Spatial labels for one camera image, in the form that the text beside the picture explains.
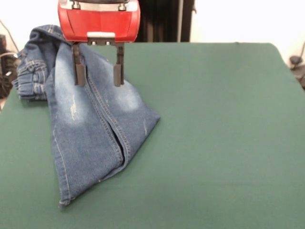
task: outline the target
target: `dark curtain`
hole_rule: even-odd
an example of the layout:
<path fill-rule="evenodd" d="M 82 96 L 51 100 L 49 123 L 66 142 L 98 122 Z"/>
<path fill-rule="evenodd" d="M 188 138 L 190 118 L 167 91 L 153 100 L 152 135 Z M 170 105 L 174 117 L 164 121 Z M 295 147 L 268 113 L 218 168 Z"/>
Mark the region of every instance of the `dark curtain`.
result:
<path fill-rule="evenodd" d="M 179 0 L 139 0 L 141 24 L 136 42 L 177 42 Z M 184 42 L 190 35 L 194 0 L 184 0 L 182 35 Z"/>

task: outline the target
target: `jeans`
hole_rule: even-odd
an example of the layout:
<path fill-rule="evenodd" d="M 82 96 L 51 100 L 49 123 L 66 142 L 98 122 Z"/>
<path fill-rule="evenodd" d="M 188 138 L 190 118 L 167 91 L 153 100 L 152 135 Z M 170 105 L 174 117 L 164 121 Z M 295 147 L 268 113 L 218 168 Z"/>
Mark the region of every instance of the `jeans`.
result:
<path fill-rule="evenodd" d="M 105 58 L 83 44 L 80 51 L 84 87 L 74 85 L 71 43 L 60 28 L 35 28 L 13 82 L 20 99 L 48 101 L 60 206 L 126 168 L 160 119 L 128 81 L 114 86 Z"/>

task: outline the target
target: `blue denim jeans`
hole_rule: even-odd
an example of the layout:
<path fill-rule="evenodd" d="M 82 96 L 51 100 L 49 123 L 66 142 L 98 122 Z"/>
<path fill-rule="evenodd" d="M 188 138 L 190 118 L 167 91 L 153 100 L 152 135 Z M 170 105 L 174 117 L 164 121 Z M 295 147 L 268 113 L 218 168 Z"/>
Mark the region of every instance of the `blue denim jeans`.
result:
<path fill-rule="evenodd" d="M 84 87 L 74 85 L 71 44 L 60 28 L 35 28 L 13 82 L 20 99 L 48 101 L 61 206 L 126 168 L 160 119 L 128 81 L 114 86 L 105 58 L 86 45 L 80 51 Z"/>

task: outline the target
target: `white wall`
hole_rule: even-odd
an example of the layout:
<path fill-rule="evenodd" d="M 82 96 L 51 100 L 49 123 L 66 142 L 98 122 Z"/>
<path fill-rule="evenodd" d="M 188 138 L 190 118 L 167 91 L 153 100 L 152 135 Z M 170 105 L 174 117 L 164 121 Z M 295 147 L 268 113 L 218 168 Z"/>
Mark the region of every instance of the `white wall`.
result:
<path fill-rule="evenodd" d="M 196 0 L 196 8 L 192 42 L 269 42 L 288 64 L 305 41 L 305 0 Z"/>
<path fill-rule="evenodd" d="M 2 1 L 0 19 L 19 49 L 32 28 L 59 25 L 58 0 Z M 270 42 L 288 63 L 291 55 L 300 53 L 305 41 L 305 0 L 196 0 L 196 8 L 192 42 Z"/>
<path fill-rule="evenodd" d="M 0 19 L 10 30 L 19 49 L 24 47 L 34 27 L 59 25 L 57 3 L 58 0 L 0 0 Z M 0 33 L 6 34 L 1 25 Z M 9 37 L 6 38 L 8 49 L 14 51 Z"/>

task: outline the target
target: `green table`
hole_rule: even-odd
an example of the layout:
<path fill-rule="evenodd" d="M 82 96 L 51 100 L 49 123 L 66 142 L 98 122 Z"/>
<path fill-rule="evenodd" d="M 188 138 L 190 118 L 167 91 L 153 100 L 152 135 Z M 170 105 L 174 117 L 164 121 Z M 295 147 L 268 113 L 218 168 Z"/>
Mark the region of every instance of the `green table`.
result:
<path fill-rule="evenodd" d="M 125 63 L 162 119 L 126 170 L 64 209 L 47 104 L 12 92 L 0 229 L 305 228 L 305 95 L 274 46 L 138 43 Z"/>

